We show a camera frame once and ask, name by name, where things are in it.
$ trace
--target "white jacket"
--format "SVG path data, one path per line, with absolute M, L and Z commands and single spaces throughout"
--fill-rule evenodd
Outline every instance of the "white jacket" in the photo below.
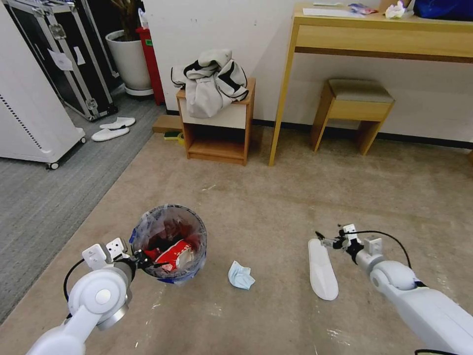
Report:
M 195 118 L 212 117 L 248 95 L 245 72 L 229 49 L 212 49 L 191 65 L 171 68 L 171 81 L 176 87 L 185 87 L 187 111 Z

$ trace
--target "cable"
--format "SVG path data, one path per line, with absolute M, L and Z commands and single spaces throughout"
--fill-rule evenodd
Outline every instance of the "cable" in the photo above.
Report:
M 78 262 L 74 264 L 74 266 L 71 267 L 71 269 L 68 271 L 66 277 L 64 278 L 64 283 L 63 283 L 63 291 L 64 291 L 64 297 L 66 298 L 66 301 L 69 301 L 69 295 L 68 295 L 68 280 L 69 276 L 72 274 L 74 269 L 79 266 L 82 262 L 84 262 L 84 259 L 80 259 Z
M 456 355 L 454 353 L 444 352 L 442 350 L 431 350 L 431 349 L 417 349 L 414 351 L 415 355 L 419 354 L 439 354 L 439 355 Z
M 412 266 L 410 264 L 410 259 L 409 259 L 409 255 L 407 253 L 407 250 L 404 248 L 403 244 L 396 238 L 394 238 L 392 235 L 390 234 L 387 234 L 387 233 L 384 233 L 384 232 L 380 232 L 380 231 L 357 231 L 357 232 L 343 232 L 343 234 L 364 234 L 364 233 L 378 233 L 378 234 L 382 234 L 386 237 L 389 237 L 391 239 L 394 239 L 398 244 L 399 246 L 403 249 L 403 252 L 404 252 L 404 255 L 405 255 L 405 258 L 407 259 L 407 265 L 410 269 L 412 269 Z

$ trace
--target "yellow tape roll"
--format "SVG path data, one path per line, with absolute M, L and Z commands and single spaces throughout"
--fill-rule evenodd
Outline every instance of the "yellow tape roll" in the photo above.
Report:
M 184 145 L 184 133 L 179 133 L 179 136 L 177 136 L 177 141 L 180 145 Z

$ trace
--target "stool cushion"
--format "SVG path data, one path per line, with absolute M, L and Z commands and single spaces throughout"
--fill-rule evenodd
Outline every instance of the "stool cushion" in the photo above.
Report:
M 394 99 L 372 80 L 331 79 L 329 85 L 337 100 L 390 103 Z

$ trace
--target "white wall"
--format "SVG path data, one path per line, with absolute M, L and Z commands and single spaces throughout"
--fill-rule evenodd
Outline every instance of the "white wall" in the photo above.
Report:
M 173 65 L 231 48 L 257 79 L 254 117 L 274 121 L 295 2 L 144 0 L 168 109 L 177 110 Z M 376 79 L 386 87 L 397 102 L 384 132 L 473 142 L 473 65 L 296 54 L 283 121 L 311 124 L 331 77 Z

